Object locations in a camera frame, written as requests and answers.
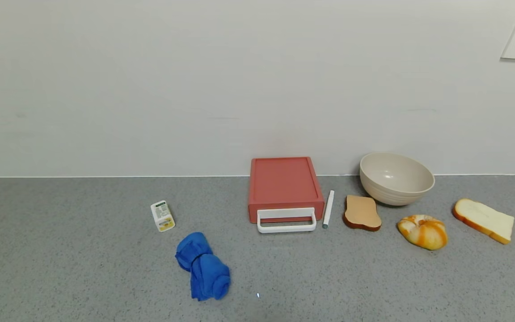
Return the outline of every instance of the beige bowl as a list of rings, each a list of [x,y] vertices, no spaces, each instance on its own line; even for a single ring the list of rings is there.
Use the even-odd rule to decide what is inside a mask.
[[[435,186],[435,176],[425,166],[394,153],[365,155],[360,163],[360,177],[368,194],[392,206],[413,203]]]

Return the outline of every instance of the speckled gray surface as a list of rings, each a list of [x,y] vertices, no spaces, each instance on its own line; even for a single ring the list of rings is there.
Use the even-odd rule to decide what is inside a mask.
[[[319,178],[336,191],[329,229],[259,234],[247,178],[0,179],[0,322],[515,321],[515,227],[501,245],[450,214],[470,197],[515,216],[515,177],[438,177],[415,204],[378,206],[375,233],[341,222],[357,180]],[[165,233],[149,210],[161,199]],[[443,220],[448,246],[406,242],[395,224],[415,213]],[[231,268],[221,301],[192,300],[174,260],[197,230]]]

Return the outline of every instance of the toast slice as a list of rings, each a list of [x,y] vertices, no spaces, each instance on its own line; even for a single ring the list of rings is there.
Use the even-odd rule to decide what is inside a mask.
[[[382,221],[376,213],[376,203],[372,198],[365,196],[347,196],[347,210],[343,214],[343,222],[349,228],[370,230],[376,232],[380,229]]]
[[[511,240],[514,218],[485,204],[468,198],[460,199],[454,205],[452,214],[464,224],[504,245]]]

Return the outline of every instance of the orange swirl bun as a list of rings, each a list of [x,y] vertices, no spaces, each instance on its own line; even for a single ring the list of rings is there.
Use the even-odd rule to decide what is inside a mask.
[[[397,228],[406,240],[428,250],[441,249],[448,243],[444,224],[428,215],[412,215],[402,218],[398,222]]]

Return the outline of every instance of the rolled blue cloth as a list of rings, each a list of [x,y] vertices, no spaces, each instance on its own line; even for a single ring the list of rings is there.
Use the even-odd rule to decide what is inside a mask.
[[[182,269],[190,272],[192,298],[220,300],[228,293],[229,267],[212,253],[203,233],[186,236],[176,247],[176,259]]]

